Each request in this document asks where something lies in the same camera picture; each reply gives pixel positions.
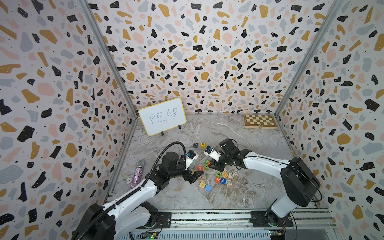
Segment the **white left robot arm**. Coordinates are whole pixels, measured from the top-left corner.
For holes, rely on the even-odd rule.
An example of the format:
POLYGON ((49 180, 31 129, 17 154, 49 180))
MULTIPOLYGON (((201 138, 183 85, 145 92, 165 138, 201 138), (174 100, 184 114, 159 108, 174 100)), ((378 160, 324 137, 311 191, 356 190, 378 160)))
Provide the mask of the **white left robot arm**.
POLYGON ((118 240, 139 227, 152 228, 157 224, 158 209, 148 200, 165 189, 173 178, 182 177, 193 184, 203 174, 189 169, 198 157, 193 150, 187 151, 181 142, 169 144, 137 186, 102 206, 91 205, 73 231, 72 239, 118 240))

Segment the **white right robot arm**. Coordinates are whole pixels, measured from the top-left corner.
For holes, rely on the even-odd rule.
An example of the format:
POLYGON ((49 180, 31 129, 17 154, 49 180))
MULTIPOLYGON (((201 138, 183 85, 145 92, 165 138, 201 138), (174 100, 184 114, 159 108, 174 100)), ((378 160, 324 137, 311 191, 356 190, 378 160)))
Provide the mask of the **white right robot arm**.
POLYGON ((220 142, 221 150, 206 147, 204 154, 213 159, 209 168, 223 172, 225 166, 263 172, 283 182, 285 194, 276 199, 263 216, 253 223, 278 226, 297 207, 306 207, 320 191, 320 182, 301 158, 278 160, 251 150, 239 150, 234 140, 220 142))

